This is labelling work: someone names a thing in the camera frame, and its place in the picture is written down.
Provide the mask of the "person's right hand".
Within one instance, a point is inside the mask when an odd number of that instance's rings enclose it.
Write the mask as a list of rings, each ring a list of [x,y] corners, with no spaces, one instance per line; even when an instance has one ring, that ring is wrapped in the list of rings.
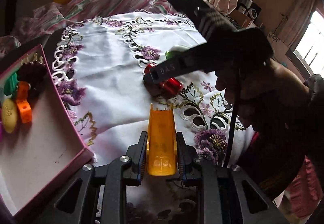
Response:
[[[298,131],[309,122],[309,88],[296,74],[273,59],[241,79],[238,117],[261,135]]]

